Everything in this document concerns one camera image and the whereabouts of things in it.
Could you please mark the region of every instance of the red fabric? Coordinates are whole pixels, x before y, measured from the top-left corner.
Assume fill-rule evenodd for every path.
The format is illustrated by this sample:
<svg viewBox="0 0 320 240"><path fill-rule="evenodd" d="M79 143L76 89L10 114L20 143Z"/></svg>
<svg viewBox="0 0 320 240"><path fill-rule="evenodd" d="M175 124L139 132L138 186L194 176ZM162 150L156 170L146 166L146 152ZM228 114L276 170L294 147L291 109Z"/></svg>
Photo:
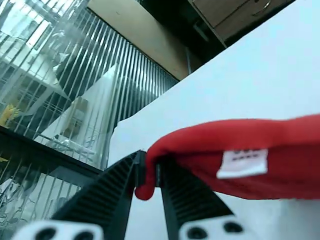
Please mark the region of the red fabric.
<svg viewBox="0 0 320 240"><path fill-rule="evenodd" d="M266 174L217 179L223 152L268 149ZM289 120L230 119L174 131L146 154L146 184L141 200L154 193L155 162L173 158L213 191L244 199L320 199L320 114Z"/></svg>

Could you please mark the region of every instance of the screw hole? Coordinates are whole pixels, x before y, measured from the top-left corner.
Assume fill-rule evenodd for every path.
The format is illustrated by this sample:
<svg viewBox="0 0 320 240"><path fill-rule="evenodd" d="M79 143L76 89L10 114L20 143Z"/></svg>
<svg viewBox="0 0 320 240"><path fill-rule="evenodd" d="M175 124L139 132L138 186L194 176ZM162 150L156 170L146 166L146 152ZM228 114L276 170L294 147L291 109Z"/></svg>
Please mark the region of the screw hole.
<svg viewBox="0 0 320 240"><path fill-rule="evenodd" d="M94 239L94 235L89 231L83 231L77 234L77 236L75 236L74 238L74 240L93 240L93 239Z"/></svg>
<svg viewBox="0 0 320 240"><path fill-rule="evenodd" d="M56 230L54 228L45 228L35 235L35 240L50 240L55 234Z"/></svg>
<svg viewBox="0 0 320 240"><path fill-rule="evenodd" d="M244 231L244 229L242 228L241 225L239 225L238 223L236 222L226 222L223 226L224 230L227 232L227 233L242 233Z"/></svg>
<svg viewBox="0 0 320 240"><path fill-rule="evenodd" d="M192 227L188 230L187 236L189 239L205 239L208 234L200 227Z"/></svg>

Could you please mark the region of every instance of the ribbed rubber pad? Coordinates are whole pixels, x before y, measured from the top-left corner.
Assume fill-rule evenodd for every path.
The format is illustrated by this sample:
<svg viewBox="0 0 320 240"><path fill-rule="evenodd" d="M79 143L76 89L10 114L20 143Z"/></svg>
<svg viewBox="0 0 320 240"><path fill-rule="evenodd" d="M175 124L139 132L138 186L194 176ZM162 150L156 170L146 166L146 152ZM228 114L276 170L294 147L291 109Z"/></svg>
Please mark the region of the ribbed rubber pad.
<svg viewBox="0 0 320 240"><path fill-rule="evenodd" d="M186 222L233 214L204 182L174 160L164 160L160 171L169 239L178 240L179 229Z"/></svg>
<svg viewBox="0 0 320 240"><path fill-rule="evenodd" d="M133 153L116 162L82 188L52 217L54 220L100 225L107 240L125 237L135 188Z"/></svg>

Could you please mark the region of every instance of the clothing tag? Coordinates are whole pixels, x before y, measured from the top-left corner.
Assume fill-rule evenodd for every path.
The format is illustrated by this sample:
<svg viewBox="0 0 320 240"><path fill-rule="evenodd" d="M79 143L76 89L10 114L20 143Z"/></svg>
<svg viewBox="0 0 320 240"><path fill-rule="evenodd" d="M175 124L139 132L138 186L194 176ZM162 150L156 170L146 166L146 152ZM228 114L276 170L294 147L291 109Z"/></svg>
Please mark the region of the clothing tag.
<svg viewBox="0 0 320 240"><path fill-rule="evenodd" d="M241 178L265 174L268 171L268 149L225 151L218 179Z"/></svg>

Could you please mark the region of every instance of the cabinet door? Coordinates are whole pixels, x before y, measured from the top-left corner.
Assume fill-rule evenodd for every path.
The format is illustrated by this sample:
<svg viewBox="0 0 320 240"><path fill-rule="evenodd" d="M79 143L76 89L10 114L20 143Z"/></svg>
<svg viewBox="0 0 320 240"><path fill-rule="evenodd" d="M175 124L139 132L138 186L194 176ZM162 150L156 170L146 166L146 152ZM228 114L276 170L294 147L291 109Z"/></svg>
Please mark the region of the cabinet door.
<svg viewBox="0 0 320 240"><path fill-rule="evenodd" d="M226 40L288 2L292 0L250 0L214 29L223 40Z"/></svg>
<svg viewBox="0 0 320 240"><path fill-rule="evenodd" d="M208 23L215 27L248 0L193 0Z"/></svg>

